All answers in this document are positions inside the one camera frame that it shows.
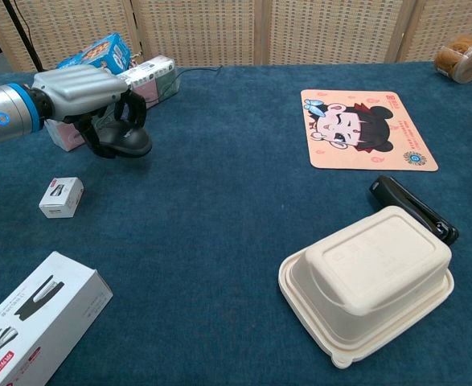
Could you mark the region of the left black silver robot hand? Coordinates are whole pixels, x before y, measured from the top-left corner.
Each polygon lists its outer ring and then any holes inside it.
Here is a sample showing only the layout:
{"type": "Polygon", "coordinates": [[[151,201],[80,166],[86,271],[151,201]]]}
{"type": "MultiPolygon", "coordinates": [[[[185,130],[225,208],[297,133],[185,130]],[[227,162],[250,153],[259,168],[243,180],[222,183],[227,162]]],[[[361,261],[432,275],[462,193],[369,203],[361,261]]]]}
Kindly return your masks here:
{"type": "Polygon", "coordinates": [[[81,64],[39,72],[30,89],[41,92],[50,105],[43,119],[73,124],[88,148],[102,158],[116,156],[100,144],[100,129],[112,121],[145,127],[145,99],[102,68],[81,64]]]}

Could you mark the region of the black computer mouse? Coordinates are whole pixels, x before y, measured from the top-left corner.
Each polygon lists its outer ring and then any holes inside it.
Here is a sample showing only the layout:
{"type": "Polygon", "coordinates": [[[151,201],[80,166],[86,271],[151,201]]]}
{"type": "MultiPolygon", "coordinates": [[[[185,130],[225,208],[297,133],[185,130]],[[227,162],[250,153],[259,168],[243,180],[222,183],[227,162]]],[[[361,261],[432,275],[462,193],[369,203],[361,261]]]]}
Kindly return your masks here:
{"type": "Polygon", "coordinates": [[[100,144],[115,156],[140,158],[152,150],[151,136],[144,126],[112,121],[98,132],[100,144]]]}

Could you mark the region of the pink cartoon mouse pad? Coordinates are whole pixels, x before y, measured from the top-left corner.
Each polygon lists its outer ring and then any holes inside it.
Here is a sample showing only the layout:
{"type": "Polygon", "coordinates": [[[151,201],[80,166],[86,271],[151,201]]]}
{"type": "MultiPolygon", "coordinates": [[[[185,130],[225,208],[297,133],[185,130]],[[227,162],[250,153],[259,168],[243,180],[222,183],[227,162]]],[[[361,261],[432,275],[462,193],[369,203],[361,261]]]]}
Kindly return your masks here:
{"type": "Polygon", "coordinates": [[[336,170],[438,170],[397,93],[304,89],[301,98],[312,166],[336,170]]]}

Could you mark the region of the blue cookie box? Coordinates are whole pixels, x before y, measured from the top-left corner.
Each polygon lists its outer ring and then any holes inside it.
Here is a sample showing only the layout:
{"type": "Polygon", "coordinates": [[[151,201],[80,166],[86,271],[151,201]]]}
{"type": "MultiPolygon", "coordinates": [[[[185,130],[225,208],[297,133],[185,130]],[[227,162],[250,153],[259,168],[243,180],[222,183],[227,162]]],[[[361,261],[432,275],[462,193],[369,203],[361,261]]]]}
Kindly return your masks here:
{"type": "Polygon", "coordinates": [[[112,74],[118,75],[129,68],[130,56],[131,50],[124,39],[118,33],[112,33],[61,61],[56,68],[90,64],[96,68],[106,68],[112,74]]]}

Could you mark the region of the long white tissue pack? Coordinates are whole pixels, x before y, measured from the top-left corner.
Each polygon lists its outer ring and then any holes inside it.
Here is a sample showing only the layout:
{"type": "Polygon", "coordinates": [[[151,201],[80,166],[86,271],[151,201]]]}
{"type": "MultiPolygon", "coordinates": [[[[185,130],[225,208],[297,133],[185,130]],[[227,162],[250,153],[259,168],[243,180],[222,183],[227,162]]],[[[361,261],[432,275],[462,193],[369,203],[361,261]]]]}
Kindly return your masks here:
{"type": "MultiPolygon", "coordinates": [[[[177,75],[174,60],[158,55],[142,64],[135,64],[117,77],[123,79],[129,89],[142,96],[149,109],[179,91],[180,80],[177,75]]],[[[44,127],[52,141],[65,151],[84,144],[84,139],[73,124],[46,120],[44,127]]]]}

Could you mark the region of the black tripod stand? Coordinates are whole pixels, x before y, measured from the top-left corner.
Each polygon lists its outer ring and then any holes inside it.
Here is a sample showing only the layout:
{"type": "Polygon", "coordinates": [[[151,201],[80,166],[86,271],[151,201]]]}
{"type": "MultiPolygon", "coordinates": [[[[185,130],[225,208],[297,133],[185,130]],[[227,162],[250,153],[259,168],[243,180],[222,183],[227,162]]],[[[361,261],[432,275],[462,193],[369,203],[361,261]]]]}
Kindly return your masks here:
{"type": "Polygon", "coordinates": [[[23,17],[21,10],[18,7],[16,0],[2,0],[4,7],[8,15],[10,16],[11,21],[16,28],[25,48],[31,60],[38,72],[42,72],[44,70],[42,62],[37,54],[34,44],[32,43],[31,39],[31,29],[28,26],[26,19],[23,17]]]}

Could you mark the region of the small white staple box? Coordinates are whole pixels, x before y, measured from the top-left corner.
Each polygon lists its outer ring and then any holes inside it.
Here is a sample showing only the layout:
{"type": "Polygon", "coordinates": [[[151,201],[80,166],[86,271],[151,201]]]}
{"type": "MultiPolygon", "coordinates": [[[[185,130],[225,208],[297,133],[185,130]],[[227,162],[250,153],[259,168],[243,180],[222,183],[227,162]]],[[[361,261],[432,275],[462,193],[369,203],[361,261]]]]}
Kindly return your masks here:
{"type": "Polygon", "coordinates": [[[39,202],[39,209],[48,219],[72,218],[84,192],[77,177],[53,178],[39,202]]]}

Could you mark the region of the wicker folding screen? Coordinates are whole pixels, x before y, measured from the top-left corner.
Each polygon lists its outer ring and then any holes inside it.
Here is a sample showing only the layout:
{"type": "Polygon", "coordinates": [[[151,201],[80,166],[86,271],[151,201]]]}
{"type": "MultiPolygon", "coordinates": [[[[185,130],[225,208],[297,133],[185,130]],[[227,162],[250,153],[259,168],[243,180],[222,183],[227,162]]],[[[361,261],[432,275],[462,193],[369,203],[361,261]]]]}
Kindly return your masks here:
{"type": "MultiPolygon", "coordinates": [[[[431,60],[472,36],[472,0],[16,0],[45,68],[117,32],[181,66],[431,60]]],[[[35,66],[0,0],[0,48],[35,66]]]]}

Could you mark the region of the blue tablecloth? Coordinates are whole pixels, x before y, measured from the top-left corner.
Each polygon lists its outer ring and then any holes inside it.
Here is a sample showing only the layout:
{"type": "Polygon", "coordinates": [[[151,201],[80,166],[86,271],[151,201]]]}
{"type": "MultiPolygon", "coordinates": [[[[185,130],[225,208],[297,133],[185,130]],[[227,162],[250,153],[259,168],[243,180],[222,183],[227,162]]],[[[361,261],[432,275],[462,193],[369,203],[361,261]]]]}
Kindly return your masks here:
{"type": "Polygon", "coordinates": [[[472,82],[430,63],[225,67],[155,105],[143,158],[67,153],[46,131],[0,143],[0,303],[52,252],[113,298],[48,386],[472,386],[472,82]],[[369,216],[376,172],[311,166],[301,91],[396,92],[438,170],[395,178],[459,231],[453,293],[337,369],[284,299],[291,253],[369,216]],[[72,218],[39,202],[77,177],[72,218]]]}

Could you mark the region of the white stapler box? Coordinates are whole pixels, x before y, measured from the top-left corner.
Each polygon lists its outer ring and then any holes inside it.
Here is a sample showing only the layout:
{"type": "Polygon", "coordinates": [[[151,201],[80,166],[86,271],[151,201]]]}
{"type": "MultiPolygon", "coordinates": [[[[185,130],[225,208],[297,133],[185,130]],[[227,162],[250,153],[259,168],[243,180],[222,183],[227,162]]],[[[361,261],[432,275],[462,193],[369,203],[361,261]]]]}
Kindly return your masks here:
{"type": "Polygon", "coordinates": [[[45,386],[112,296],[95,269],[52,252],[0,304],[0,386],[45,386]]]}

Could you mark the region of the beige takeout container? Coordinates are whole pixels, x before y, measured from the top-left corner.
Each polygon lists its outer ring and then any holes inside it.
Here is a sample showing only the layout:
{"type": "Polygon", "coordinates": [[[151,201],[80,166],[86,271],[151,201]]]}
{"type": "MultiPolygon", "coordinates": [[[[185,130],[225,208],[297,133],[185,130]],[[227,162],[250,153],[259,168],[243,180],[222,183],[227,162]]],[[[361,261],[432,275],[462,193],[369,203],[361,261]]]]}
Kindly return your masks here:
{"type": "Polygon", "coordinates": [[[450,296],[451,257],[413,216],[389,206],[284,259],[278,284],[313,340],[344,369],[450,296]]]}

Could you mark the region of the black stapler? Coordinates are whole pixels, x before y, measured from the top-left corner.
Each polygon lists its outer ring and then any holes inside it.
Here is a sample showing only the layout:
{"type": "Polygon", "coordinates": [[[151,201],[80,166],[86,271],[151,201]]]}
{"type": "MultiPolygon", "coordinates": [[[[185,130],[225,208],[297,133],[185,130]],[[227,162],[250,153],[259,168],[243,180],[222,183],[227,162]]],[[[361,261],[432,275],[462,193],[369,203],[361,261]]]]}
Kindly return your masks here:
{"type": "Polygon", "coordinates": [[[458,239],[458,230],[448,220],[393,177],[380,175],[371,184],[369,191],[383,207],[397,206],[404,209],[445,244],[451,245],[458,239]]]}

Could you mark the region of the clear jar of cookies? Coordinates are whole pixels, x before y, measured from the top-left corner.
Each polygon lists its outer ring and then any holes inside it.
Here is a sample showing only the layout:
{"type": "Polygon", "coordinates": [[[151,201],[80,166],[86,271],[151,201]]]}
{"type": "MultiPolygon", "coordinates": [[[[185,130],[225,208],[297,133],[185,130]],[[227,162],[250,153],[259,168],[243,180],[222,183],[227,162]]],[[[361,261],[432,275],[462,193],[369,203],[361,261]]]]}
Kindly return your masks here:
{"type": "Polygon", "coordinates": [[[459,35],[442,46],[433,65],[437,72],[451,80],[466,84],[472,81],[472,36],[459,35]]]}

